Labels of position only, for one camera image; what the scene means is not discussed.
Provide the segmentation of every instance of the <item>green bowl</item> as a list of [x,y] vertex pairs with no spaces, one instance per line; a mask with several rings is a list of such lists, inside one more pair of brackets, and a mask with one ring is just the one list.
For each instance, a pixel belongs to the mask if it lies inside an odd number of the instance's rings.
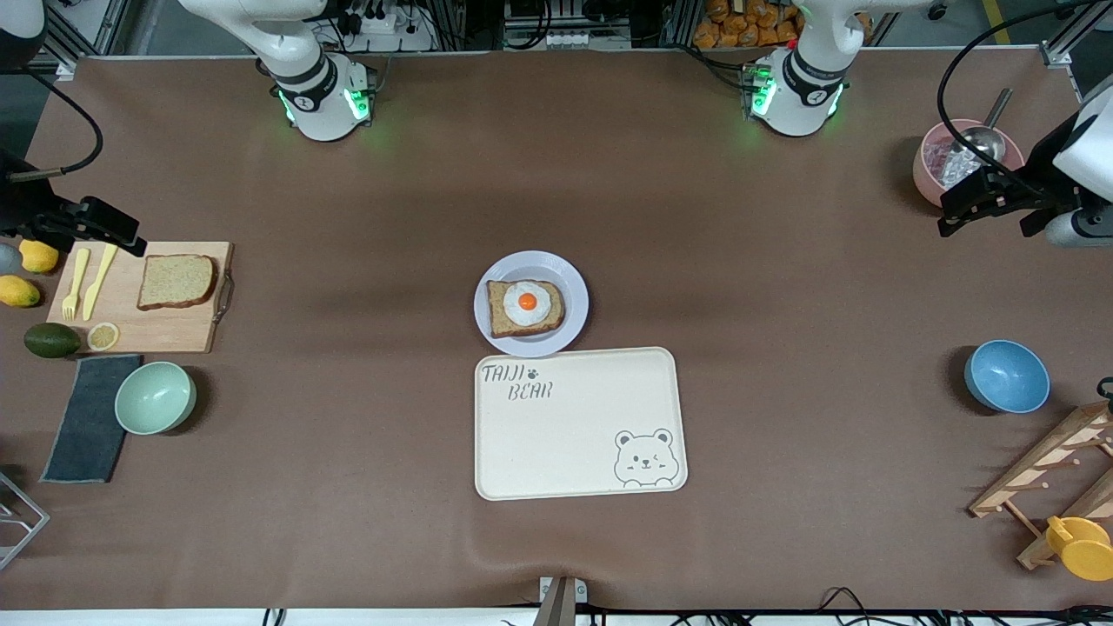
[[131,372],[116,392],[116,421],[135,434],[156,434],[177,427],[197,404],[197,385],[185,370],[167,361]]

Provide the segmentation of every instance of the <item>tray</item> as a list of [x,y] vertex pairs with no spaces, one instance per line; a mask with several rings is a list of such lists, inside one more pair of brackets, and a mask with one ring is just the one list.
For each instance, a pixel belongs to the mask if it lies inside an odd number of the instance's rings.
[[668,350],[499,355],[475,366],[475,489],[483,498],[674,491],[687,480]]

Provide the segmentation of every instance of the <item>toast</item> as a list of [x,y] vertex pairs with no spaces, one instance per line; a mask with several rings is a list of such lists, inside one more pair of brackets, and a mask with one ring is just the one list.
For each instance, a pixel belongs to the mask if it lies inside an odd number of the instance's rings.
[[200,254],[148,256],[139,286],[139,311],[188,309],[204,304],[216,291],[217,263]]
[[509,290],[515,282],[523,281],[487,281],[487,307],[491,310],[491,336],[494,339],[502,339],[505,336],[536,335],[554,331],[564,323],[564,297],[561,295],[560,290],[556,288],[556,285],[546,281],[529,281],[531,283],[536,283],[543,290],[549,292],[549,300],[552,302],[552,309],[549,310],[549,314],[545,315],[545,319],[541,320],[536,324],[529,326],[519,326],[515,324],[510,317],[506,316],[506,311],[502,306],[502,301],[506,295],[506,290]]

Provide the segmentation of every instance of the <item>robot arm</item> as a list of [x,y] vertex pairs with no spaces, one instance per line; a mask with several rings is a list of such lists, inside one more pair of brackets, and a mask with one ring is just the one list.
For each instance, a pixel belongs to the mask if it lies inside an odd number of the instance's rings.
[[[8,0],[0,11],[0,70],[27,65],[46,37],[42,0]],[[141,256],[147,242],[136,235],[139,223],[134,218],[95,197],[72,203],[55,195],[47,178],[76,168],[38,170],[0,149],[0,236],[21,235],[62,252],[69,252],[76,238],[98,239]]]
[[1063,247],[1113,245],[1113,77],[1082,109],[1032,149],[1014,177],[982,167],[943,194],[939,234],[953,235],[983,217],[1032,211],[1021,219],[1025,237],[1044,233]]
[[302,21],[321,14],[326,0],[179,1],[259,56],[278,84],[286,116],[306,137],[333,141],[371,121],[374,90],[367,68],[326,53]]
[[9,0],[0,12],[0,68],[24,66],[47,40],[42,0]]
[[811,135],[835,113],[843,79],[865,37],[855,13],[900,11],[928,0],[794,0],[804,13],[795,49],[778,48],[757,61],[770,77],[749,96],[752,115],[792,137]]

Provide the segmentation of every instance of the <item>plastic knife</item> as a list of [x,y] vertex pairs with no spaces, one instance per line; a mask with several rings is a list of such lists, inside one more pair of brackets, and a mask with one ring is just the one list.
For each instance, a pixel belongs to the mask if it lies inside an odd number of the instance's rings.
[[85,302],[81,306],[81,319],[86,322],[92,317],[92,307],[97,304],[97,296],[100,294],[100,285],[105,284],[105,275],[108,274],[108,267],[112,264],[112,260],[116,258],[116,252],[120,250],[111,244],[105,246],[105,255],[100,257],[100,267],[97,270],[97,280],[89,285],[89,290],[85,292]]

